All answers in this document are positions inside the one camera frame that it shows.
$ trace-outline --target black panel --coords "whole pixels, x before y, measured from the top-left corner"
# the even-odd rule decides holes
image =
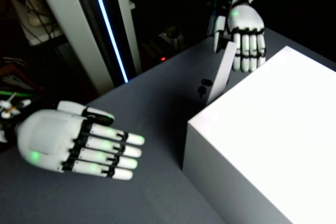
[[[125,72],[130,80],[135,77],[136,74],[118,0],[103,1]],[[103,59],[108,67],[113,83],[115,86],[119,86],[124,83],[124,79],[99,7],[98,0],[80,0],[80,2]]]

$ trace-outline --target white box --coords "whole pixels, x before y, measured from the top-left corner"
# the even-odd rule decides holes
[[[188,122],[183,172],[227,224],[335,224],[336,73],[285,47]]]

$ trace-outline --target table surface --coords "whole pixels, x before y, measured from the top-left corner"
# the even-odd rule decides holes
[[[288,45],[336,69],[272,30],[265,40],[268,57]],[[222,57],[212,48],[207,39],[90,103],[116,116],[113,127],[145,137],[132,180],[49,172],[26,163],[16,147],[1,154],[2,223],[224,223],[181,170],[187,120],[206,101],[197,88],[214,79]],[[232,72],[226,90],[247,75]]]

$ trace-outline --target blue led light strip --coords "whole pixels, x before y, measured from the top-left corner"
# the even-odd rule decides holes
[[[111,39],[111,42],[112,42],[112,45],[113,45],[113,48],[114,48],[114,52],[116,52],[115,55],[117,55],[117,60],[118,60],[119,66],[120,66],[120,70],[122,72],[122,76],[124,77],[125,83],[127,83],[128,79],[127,79],[127,76],[126,76],[125,69],[124,69],[124,66],[122,64],[121,58],[120,58],[120,54],[119,54],[119,50],[118,50],[118,47],[117,47],[116,40],[114,39],[114,35],[113,35],[113,32],[112,32],[112,28],[111,28],[111,25],[110,25],[109,18],[107,17],[104,2],[103,2],[103,0],[98,0],[98,3],[99,3],[101,13],[103,14],[107,30],[108,30],[109,35],[110,35],[110,39]]]

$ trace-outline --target box side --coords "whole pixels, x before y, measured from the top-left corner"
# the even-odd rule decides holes
[[[190,124],[183,173],[227,224],[292,224]]]

